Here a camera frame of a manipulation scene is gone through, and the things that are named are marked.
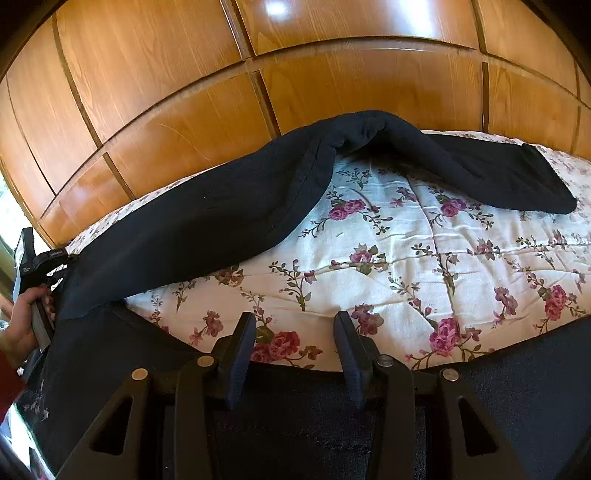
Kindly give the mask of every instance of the quilted bedspread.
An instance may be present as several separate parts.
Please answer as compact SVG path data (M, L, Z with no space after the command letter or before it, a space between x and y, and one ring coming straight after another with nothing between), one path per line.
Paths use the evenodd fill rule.
M479 132L444 134L522 143ZM126 303L204 352L251 311L254 361L322 370L340 370L332 335L339 310L382 353L413 369L469 361L542 335L591 312L591 163L536 147L577 197L573 213L496 209L425 172L392 171L378 158L354 155L335 163L322 200L276 247ZM189 178L112 212L68 250L81 251ZM225 230L240 234L232 225ZM189 255L215 249L212 241Z

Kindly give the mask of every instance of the clamp jaw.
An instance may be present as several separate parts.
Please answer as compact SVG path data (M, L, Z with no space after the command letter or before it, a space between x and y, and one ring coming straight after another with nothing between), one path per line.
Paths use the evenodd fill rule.
M210 355L199 353L180 370L152 375L138 368L124 381L82 436L57 480L140 480L154 472L164 406L174 405L174 478L220 478L206 407L239 401L256 335L256 319L242 314L232 336ZM378 421L366 480L412 480L415 405L429 407L428 478L527 480L518 456L492 416L453 368L410 371L360 336L347 312L334 319L334 336L349 398L376 408Z
M334 336L349 398L358 408L378 406L366 480L412 480L414 409L430 408L427 434L437 442L428 451L434 466L428 478L525 480L527 474L491 414L453 368L438 374L411 371L374 341L356 333L347 312L335 316Z
M234 333L220 338L210 355L200 353L168 374L134 370L82 436L57 480L153 478L154 473L144 469L154 465L168 404L174 405L174 478L218 478L214 446L208 442L206 405L232 408L238 402L255 335L256 318L245 312Z
M67 265L73 256L68 255L65 248L56 248L35 256L33 227L22 229L21 237L15 250L15 266L17 276L12 292L13 301L30 287L45 284L52 286L62 278L64 271L48 276L48 273L61 265ZM51 343L56 327L47 316L43 302L39 299L31 306L33 310L33 333L37 338L41 352Z

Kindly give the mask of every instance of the wrinkled bedspread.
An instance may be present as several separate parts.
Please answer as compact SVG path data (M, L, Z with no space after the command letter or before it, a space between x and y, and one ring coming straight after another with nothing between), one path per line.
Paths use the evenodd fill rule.
M480 132L445 134L522 143ZM573 213L496 209L427 173L391 171L378 158L354 155L335 162L322 200L276 247L126 303L205 352L252 311L253 360L322 370L340 370L332 335L339 310L382 353L415 369L468 361L542 335L591 312L591 163L536 147L577 197ZM68 250L79 252L189 178L110 213ZM240 235L232 225L226 234ZM188 254L215 249L212 242Z

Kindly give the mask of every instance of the wood panel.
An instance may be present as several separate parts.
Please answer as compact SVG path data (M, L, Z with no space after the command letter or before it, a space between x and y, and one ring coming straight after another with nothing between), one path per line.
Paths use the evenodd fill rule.
M39 223L56 244L63 245L128 202L129 197L101 157L64 188Z
M521 0L478 0L486 49L577 94L574 60L558 35Z
M162 98L240 60L217 0L69 0L57 23L103 142Z
M50 21L19 53L8 83L22 131L57 192L96 147L70 91Z
M162 111L109 154L140 197L251 153L270 140L252 84L242 74Z
M380 109L419 128L480 130L480 62L454 53L343 50L261 70L282 133Z
M591 110L581 107L579 136L573 149L573 155L591 160Z
M577 65L577 75L579 75L579 90L581 101L591 107L591 85L585 78L581 67Z
M0 82L0 158L30 212L40 217L54 195L18 128L6 78Z
M470 0L237 0L257 55L318 40L398 35L478 48Z
M530 74L490 65L489 133L570 151L577 101L560 87Z

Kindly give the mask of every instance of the black cloth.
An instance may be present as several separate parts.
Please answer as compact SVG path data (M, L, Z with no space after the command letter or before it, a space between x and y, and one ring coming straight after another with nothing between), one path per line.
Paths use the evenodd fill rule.
M454 365L532 480L555 479L589 437L590 320ZM197 355L120 304L65 320L46 352L18 408L54 470L135 368L167 372ZM30 408L35 401L39 409ZM251 363L236 408L214 410L210 418L223 480L363 480L376 412L355 409L341 373ZM418 408L417 479L426 471L423 421ZM171 444L169 429L163 435L165 465L171 462Z
M80 317L107 301L191 280L274 247L324 195L335 156L362 147L402 157L487 205L551 213L576 208L530 145L425 135L380 111L341 115L205 172L111 226L69 267L58 318Z

